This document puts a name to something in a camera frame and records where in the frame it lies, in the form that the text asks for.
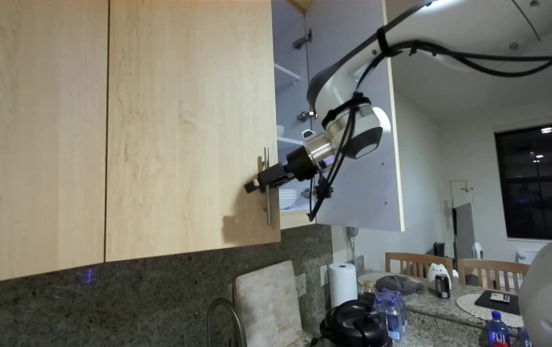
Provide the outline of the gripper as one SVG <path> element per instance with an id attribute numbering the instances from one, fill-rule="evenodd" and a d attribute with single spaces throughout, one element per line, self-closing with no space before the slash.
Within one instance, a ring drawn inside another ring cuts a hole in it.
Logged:
<path id="1" fill-rule="evenodd" d="M 258 172 L 256 178 L 243 187 L 247 193 L 266 193 L 268 189 L 282 187 L 290 179 L 303 182 L 313 179 L 317 174 L 319 170 L 311 160 L 306 147 L 298 147 L 285 156 L 284 165 L 278 163 Z"/>

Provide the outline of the silver cabinet door handle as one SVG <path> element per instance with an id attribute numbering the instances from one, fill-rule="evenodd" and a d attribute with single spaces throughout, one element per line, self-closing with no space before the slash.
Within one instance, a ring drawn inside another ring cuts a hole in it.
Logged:
<path id="1" fill-rule="evenodd" d="M 269 147 L 264 147 L 263 148 L 263 156 L 262 156 L 262 169 L 260 171 L 260 173 L 257 174 L 257 177 L 259 178 L 259 176 L 261 176 L 262 172 L 265 171 L 266 169 L 269 169 L 270 167 L 270 164 L 269 164 Z M 271 191 L 270 191 L 270 187 L 269 187 L 269 184 L 266 184 L 266 181 L 261 178 L 261 183 L 262 183 L 262 187 L 264 187 L 264 194 L 265 194 L 265 198 L 266 198 L 266 221 L 267 221 L 267 226 L 272 226 L 273 224 L 273 217 L 272 217 L 272 212 L 271 212 Z"/>

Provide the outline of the open cabinet door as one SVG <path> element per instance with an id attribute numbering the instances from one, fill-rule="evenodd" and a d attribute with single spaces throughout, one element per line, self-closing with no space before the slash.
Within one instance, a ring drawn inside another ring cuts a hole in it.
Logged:
<path id="1" fill-rule="evenodd" d="M 308 59 L 310 77 L 315 77 L 375 33 L 386 23 L 387 15 L 384 0 L 316 0 L 305 20 L 313 33 Z M 318 220 L 332 226 L 402 231 L 402 192 L 388 59 L 364 79 L 360 90 L 372 106 L 386 112 L 390 126 L 377 149 L 359 160 L 344 160 L 333 195 L 320 208 Z"/>

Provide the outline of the stack of white bowls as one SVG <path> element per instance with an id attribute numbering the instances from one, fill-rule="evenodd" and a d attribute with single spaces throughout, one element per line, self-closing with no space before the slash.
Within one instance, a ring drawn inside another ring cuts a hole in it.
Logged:
<path id="1" fill-rule="evenodd" d="M 297 199 L 300 197 L 298 189 L 279 189 L 279 207 L 280 210 L 287 210 L 293 207 Z"/>

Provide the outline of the wooden cutting board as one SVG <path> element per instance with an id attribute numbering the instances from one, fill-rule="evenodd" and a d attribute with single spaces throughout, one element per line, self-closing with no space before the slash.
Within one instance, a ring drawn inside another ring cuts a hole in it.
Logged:
<path id="1" fill-rule="evenodd" d="M 302 322 L 291 260 L 240 275 L 232 287 L 248 347 L 289 347 L 301 338 Z"/>

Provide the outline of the paper towel roll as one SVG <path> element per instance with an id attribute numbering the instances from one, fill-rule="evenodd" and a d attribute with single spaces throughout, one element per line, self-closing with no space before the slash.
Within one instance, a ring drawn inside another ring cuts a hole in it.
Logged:
<path id="1" fill-rule="evenodd" d="M 350 263 L 329 264 L 331 308 L 358 299 L 356 267 Z"/>

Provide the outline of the round woven placemat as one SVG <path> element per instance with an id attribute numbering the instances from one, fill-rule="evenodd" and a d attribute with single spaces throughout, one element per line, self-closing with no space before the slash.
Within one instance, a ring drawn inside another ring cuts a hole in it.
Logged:
<path id="1" fill-rule="evenodd" d="M 371 282 L 373 286 L 377 284 L 378 279 L 381 279 L 382 277 L 385 277 L 387 275 L 391 275 L 389 272 L 367 272 L 365 274 L 360 275 L 357 278 L 357 282 L 361 286 L 365 286 L 366 282 Z"/>
<path id="2" fill-rule="evenodd" d="M 491 312 L 493 310 L 497 310 L 501 314 L 501 320 L 506 323 L 508 327 L 514 329 L 524 327 L 524 321 L 520 315 L 475 305 L 475 302 L 481 297 L 481 295 L 482 294 L 465 294 L 457 299 L 457 305 L 468 314 L 484 321 L 491 319 Z"/>

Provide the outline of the silver kitchen tap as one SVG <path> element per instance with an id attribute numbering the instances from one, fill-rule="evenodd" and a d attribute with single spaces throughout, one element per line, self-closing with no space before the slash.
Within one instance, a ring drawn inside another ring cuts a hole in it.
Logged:
<path id="1" fill-rule="evenodd" d="M 232 314 L 234 322 L 236 323 L 236 327 L 238 329 L 239 347 L 248 347 L 245 323 L 243 322 L 242 314 L 230 300 L 225 298 L 214 299 L 214 301 L 212 301 L 208 307 L 206 317 L 207 347 L 214 347 L 215 310 L 218 306 L 223 306 Z"/>

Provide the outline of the black pressure cooker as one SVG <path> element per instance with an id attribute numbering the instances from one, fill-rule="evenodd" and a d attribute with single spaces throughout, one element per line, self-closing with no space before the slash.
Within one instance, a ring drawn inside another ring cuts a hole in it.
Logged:
<path id="1" fill-rule="evenodd" d="M 331 308 L 319 330 L 320 338 L 331 347 L 393 347 L 386 315 L 363 300 Z"/>

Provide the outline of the grey cloth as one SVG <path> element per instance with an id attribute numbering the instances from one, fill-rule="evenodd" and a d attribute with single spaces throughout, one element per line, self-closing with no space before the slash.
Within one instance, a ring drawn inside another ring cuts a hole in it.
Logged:
<path id="1" fill-rule="evenodd" d="M 376 281 L 378 290 L 390 290 L 401 292 L 403 295 L 418 294 L 424 291 L 423 283 L 413 281 L 404 275 L 385 275 Z"/>

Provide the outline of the wooden chair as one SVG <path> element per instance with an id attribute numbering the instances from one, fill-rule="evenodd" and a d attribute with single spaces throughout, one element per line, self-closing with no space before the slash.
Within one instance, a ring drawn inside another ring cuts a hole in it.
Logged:
<path id="1" fill-rule="evenodd" d="M 392 262 L 399 262 L 399 269 L 391 268 Z M 413 277 L 424 278 L 430 270 L 431 264 L 443 264 L 451 279 L 454 278 L 454 264 L 452 259 L 428 254 L 414 254 L 402 252 L 385 253 L 385 270 L 393 274 L 406 274 Z"/>
<path id="2" fill-rule="evenodd" d="M 483 259 L 458 259 L 459 283 L 467 284 L 467 276 L 477 278 L 476 286 L 518 294 L 529 264 Z"/>

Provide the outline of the pack of water bottles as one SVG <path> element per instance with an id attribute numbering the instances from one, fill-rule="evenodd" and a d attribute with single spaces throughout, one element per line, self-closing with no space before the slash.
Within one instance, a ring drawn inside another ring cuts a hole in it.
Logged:
<path id="1" fill-rule="evenodd" d="M 401 295 L 381 291 L 374 300 L 374 307 L 384 317 L 388 337 L 393 344 L 402 344 L 406 338 L 406 313 Z"/>

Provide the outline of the white cat-shaped appliance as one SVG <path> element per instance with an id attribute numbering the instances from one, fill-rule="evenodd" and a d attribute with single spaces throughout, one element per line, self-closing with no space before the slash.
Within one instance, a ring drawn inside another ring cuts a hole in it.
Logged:
<path id="1" fill-rule="evenodd" d="M 432 289 L 439 298 L 451 298 L 453 274 L 454 269 L 451 265 L 431 263 L 426 275 L 428 288 Z"/>

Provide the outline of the black mat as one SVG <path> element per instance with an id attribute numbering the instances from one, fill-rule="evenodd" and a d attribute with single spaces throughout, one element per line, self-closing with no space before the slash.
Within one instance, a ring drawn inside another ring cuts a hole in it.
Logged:
<path id="1" fill-rule="evenodd" d="M 474 305 L 518 316 L 521 315 L 520 299 L 516 294 L 486 290 L 476 299 Z"/>

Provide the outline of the window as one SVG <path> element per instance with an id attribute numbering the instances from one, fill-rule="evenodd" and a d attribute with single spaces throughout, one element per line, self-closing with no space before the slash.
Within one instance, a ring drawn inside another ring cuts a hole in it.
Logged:
<path id="1" fill-rule="evenodd" d="M 552 124 L 495 134 L 507 237 L 552 240 Z"/>

